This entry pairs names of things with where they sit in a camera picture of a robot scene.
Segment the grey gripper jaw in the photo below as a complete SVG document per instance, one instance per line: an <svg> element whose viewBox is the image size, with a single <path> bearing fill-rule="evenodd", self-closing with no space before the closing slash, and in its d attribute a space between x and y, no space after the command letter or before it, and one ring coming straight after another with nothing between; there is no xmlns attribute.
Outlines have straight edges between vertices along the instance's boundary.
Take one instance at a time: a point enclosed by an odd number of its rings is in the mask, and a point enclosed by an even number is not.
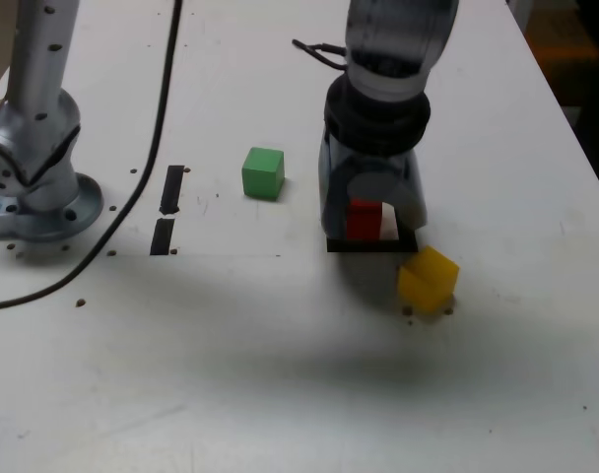
<svg viewBox="0 0 599 473"><path fill-rule="evenodd" d="M353 199L391 205L397 217L411 231L427 223L427 208L420 176L414 170L408 177L387 172L366 172L348 184Z"/></svg>
<svg viewBox="0 0 599 473"><path fill-rule="evenodd" d="M321 147L318 160L318 184L321 206L321 226L327 237L344 237L346 209L349 203L348 184L352 169L347 165L334 168L329 147Z"/></svg>

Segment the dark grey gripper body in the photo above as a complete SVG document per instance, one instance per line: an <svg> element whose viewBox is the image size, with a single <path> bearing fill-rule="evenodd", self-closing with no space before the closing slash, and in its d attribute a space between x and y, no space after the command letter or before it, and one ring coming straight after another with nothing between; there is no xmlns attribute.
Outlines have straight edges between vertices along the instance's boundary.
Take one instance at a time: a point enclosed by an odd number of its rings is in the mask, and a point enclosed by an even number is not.
<svg viewBox="0 0 599 473"><path fill-rule="evenodd" d="M388 172L394 174L398 182L402 181L407 185L420 184L419 167L414 150L388 157L368 154L342 144L331 132L325 130L318 157L319 184L332 185L334 174L339 169L349 170L352 173L351 178L368 172Z"/></svg>

